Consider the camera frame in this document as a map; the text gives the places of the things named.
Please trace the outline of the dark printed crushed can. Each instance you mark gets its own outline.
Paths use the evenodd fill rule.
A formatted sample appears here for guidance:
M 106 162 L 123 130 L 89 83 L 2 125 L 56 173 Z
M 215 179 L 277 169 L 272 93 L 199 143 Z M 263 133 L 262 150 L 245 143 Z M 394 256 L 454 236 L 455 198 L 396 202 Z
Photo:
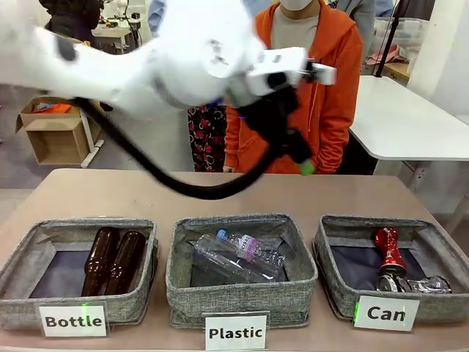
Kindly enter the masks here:
M 420 280 L 384 274 L 377 280 L 376 290 L 394 293 L 450 294 L 452 289 L 441 276 L 430 276 Z

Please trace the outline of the orange cloth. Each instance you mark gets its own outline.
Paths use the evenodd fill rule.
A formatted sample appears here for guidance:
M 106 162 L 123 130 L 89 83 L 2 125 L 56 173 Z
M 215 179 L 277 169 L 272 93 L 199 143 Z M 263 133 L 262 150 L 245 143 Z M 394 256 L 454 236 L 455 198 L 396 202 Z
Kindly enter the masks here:
M 32 109 L 34 114 L 68 114 L 72 109 L 70 104 L 65 103 L 38 103 Z

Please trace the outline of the black stand pole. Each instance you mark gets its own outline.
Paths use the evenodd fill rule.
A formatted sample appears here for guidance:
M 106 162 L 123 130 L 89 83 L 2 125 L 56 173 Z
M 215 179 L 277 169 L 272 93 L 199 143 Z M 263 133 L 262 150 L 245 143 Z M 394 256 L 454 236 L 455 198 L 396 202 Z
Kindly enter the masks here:
M 396 6 L 394 8 L 392 16 L 390 17 L 390 25 L 388 26 L 389 30 L 387 31 L 388 36 L 385 36 L 385 35 L 383 36 L 383 39 L 385 40 L 385 47 L 384 47 L 383 55 L 378 65 L 378 68 L 376 70 L 376 73 L 374 75 L 376 78 L 382 77 L 383 69 L 385 66 L 385 61 L 388 57 L 388 53 L 390 51 L 392 40 L 394 38 L 396 28 L 399 24 L 399 18 L 403 10 L 404 2 L 405 0 L 396 1 Z

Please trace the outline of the white Plastic label sign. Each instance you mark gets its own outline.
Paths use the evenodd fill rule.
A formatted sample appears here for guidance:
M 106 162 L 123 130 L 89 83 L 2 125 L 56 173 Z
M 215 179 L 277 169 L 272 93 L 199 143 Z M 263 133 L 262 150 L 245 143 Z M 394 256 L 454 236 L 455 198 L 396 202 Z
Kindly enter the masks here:
M 206 351 L 266 349 L 266 315 L 224 315 L 205 318 Z

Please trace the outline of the person in grey hoodie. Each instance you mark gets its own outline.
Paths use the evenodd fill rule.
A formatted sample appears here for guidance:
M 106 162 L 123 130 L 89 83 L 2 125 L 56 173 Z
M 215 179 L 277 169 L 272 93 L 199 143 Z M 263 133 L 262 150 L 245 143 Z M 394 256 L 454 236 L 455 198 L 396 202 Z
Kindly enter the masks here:
M 363 42 L 364 62 L 372 44 L 375 18 L 389 18 L 394 11 L 394 0 L 328 0 L 328 5 L 347 13 L 355 22 Z

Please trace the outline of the white Can label sign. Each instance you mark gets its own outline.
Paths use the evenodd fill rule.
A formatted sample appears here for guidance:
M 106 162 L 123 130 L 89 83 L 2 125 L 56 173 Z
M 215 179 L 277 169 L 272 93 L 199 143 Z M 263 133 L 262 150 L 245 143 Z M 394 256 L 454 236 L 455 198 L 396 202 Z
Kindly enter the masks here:
M 409 332 L 419 305 L 419 300 L 361 296 L 355 305 L 354 327 Z

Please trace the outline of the white side table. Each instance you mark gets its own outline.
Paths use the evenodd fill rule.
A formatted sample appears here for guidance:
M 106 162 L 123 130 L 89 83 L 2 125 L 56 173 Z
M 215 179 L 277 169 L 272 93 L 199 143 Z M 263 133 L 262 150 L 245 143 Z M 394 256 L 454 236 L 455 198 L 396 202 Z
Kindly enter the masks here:
M 416 191 L 431 163 L 469 163 L 469 125 L 388 77 L 361 76 L 351 134 L 377 159 L 374 175 L 397 176 L 418 162 Z

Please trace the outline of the red crushed can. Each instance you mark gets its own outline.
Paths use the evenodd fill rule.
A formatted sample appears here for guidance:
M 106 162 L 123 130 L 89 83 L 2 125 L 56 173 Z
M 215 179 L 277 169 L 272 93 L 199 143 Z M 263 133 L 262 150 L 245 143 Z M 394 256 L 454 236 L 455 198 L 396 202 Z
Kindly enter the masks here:
M 374 243 L 382 255 L 380 265 L 381 274 L 405 276 L 407 273 L 405 262 L 399 251 L 399 233 L 392 227 L 382 227 L 374 234 Z

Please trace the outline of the grey fabric basket can label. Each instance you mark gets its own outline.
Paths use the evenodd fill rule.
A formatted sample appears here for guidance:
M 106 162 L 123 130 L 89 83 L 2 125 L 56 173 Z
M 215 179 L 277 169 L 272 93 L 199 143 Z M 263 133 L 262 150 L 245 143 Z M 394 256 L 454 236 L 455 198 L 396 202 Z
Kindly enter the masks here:
M 405 278 L 441 276 L 450 294 L 394 293 L 376 290 L 383 258 L 374 243 L 375 232 L 392 227 L 405 262 Z M 362 216 L 322 216 L 313 241 L 334 314 L 352 320 L 361 296 L 419 300 L 418 322 L 460 322 L 469 319 L 469 257 L 434 224 L 418 219 Z

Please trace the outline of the grey fabric basket bottle label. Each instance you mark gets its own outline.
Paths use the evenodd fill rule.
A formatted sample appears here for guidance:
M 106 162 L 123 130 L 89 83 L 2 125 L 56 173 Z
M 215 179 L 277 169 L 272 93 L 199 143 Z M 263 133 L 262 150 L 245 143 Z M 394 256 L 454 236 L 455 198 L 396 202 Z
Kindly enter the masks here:
M 97 231 L 135 230 L 146 245 L 129 293 L 81 296 L 85 262 Z M 40 306 L 103 305 L 111 325 L 142 322 L 158 265 L 157 225 L 150 219 L 97 217 L 49 219 L 36 223 L 0 269 L 0 327 L 41 329 Z

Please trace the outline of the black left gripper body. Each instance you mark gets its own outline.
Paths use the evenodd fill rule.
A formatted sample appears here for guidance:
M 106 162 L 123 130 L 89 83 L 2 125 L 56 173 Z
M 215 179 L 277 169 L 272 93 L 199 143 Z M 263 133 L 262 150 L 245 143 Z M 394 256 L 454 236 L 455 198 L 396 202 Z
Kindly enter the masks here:
M 237 109 L 245 124 L 267 143 L 266 154 L 282 156 L 287 154 L 287 131 L 289 115 L 299 108 L 296 89 L 284 86 L 258 101 Z

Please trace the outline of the small blue-capped plastic bottle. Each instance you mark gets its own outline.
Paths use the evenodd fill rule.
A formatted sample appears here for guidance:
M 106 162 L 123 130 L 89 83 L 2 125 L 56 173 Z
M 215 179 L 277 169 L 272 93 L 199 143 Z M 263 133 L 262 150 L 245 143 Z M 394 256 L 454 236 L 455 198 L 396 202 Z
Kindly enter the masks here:
M 217 231 L 216 238 L 233 245 L 246 260 L 252 261 L 256 258 L 277 268 L 281 268 L 285 263 L 286 256 L 278 249 L 250 235 L 220 229 Z

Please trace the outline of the black red floral pants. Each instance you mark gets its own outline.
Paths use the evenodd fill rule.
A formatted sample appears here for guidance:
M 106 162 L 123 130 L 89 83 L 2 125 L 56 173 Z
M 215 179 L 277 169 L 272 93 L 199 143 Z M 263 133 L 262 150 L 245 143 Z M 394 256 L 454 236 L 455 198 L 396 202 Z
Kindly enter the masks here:
M 195 172 L 222 172 L 225 159 L 225 106 L 188 110 L 188 130 Z

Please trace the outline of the person in dark jacket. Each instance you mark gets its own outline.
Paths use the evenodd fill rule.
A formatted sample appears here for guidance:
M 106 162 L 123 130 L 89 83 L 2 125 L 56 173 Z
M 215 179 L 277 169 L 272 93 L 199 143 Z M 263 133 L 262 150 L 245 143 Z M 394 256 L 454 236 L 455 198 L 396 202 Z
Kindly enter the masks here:
M 50 19 L 45 29 L 80 41 L 92 42 L 103 0 L 38 0 Z

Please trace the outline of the white Bottle label sign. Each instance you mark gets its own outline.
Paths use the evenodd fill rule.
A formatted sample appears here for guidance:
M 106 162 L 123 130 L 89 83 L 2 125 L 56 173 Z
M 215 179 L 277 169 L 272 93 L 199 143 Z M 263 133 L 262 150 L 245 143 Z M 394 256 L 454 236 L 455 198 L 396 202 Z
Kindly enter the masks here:
M 43 333 L 51 338 L 106 337 L 108 318 L 103 305 L 39 306 Z

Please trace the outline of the grey fabric basket plastic label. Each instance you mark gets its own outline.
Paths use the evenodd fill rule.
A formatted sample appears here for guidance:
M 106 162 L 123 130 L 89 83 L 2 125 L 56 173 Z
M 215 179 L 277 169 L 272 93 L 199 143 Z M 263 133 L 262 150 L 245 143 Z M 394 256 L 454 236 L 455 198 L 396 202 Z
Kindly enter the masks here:
M 223 285 L 193 265 L 193 245 L 217 231 L 245 234 L 286 256 L 283 282 Z M 170 324 L 201 329 L 210 314 L 267 312 L 272 328 L 306 326 L 318 278 L 314 259 L 295 221 L 283 213 L 187 218 L 174 226 L 166 268 Z

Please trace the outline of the large clear plastic bottle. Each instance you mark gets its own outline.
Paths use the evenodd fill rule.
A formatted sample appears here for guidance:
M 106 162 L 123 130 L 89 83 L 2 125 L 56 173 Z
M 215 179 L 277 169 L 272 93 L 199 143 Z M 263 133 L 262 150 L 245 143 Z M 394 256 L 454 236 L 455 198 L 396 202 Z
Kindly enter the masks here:
M 286 279 L 282 266 L 209 235 L 201 236 L 193 245 L 193 265 L 223 285 L 274 283 Z

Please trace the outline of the white background desk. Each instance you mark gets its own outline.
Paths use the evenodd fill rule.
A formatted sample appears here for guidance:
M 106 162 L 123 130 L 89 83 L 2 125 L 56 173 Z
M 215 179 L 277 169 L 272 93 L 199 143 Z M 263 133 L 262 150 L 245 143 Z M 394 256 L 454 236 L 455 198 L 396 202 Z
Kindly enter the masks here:
M 141 21 L 133 18 L 109 18 L 92 30 L 95 46 L 108 54 L 127 54 L 141 44 Z

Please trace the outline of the brown glass bottle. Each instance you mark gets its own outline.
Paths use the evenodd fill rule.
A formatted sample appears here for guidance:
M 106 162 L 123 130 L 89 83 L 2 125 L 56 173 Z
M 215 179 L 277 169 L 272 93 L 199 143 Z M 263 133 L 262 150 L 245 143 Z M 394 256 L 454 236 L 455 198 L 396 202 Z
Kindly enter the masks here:
M 106 283 L 111 264 L 117 255 L 120 234 L 115 227 L 101 227 L 85 262 L 81 296 L 98 296 Z
M 145 245 L 146 238 L 138 231 L 128 231 L 121 237 L 104 291 L 106 296 L 128 292 L 133 277 L 139 269 Z

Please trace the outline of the clear plastic storage bin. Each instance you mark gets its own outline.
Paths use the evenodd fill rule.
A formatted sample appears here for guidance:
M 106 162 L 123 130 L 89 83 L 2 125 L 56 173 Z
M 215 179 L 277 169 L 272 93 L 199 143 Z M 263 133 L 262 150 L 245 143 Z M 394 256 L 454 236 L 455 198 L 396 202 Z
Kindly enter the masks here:
M 389 25 L 390 18 L 375 18 L 374 36 L 369 53 L 374 54 L 384 50 L 385 40 L 383 36 L 388 36 Z M 419 18 L 400 18 L 392 45 L 399 45 L 403 48 L 420 47 L 426 36 L 428 25 L 429 21 Z

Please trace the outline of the open cardboard box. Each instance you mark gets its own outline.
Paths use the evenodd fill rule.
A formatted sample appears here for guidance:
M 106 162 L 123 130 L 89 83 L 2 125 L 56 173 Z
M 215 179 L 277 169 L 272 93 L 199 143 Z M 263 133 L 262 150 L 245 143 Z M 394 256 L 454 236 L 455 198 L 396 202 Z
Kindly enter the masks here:
M 65 103 L 68 114 L 34 114 L 38 103 Z M 39 96 L 32 98 L 18 114 L 15 130 L 25 130 L 39 165 L 75 165 L 89 153 L 79 108 L 66 100 Z

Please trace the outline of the person in orange hoodie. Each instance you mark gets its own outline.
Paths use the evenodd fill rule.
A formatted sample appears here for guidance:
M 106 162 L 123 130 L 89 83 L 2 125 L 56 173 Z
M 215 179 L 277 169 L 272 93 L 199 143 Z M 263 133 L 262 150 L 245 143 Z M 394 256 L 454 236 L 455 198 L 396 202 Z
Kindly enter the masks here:
M 348 129 L 355 117 L 363 45 L 355 22 L 323 0 L 309 0 L 317 8 L 311 18 L 293 20 L 273 4 L 255 17 L 259 38 L 268 48 L 297 46 L 311 24 L 308 57 L 334 67 L 333 85 L 302 83 L 297 90 L 300 107 L 289 116 L 311 147 L 318 174 L 333 174 L 339 168 L 348 143 Z

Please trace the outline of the white table leg frame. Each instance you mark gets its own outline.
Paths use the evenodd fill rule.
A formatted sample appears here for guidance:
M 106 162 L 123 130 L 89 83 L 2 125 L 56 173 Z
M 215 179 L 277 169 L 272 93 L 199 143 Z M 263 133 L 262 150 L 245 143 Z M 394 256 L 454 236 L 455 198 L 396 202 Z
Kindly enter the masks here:
M 79 109 L 80 118 L 84 127 L 84 133 L 89 148 L 89 153 L 81 162 L 81 168 L 86 169 L 99 153 L 100 148 L 104 145 L 104 140 L 99 139 L 100 127 L 96 124 L 83 109 Z

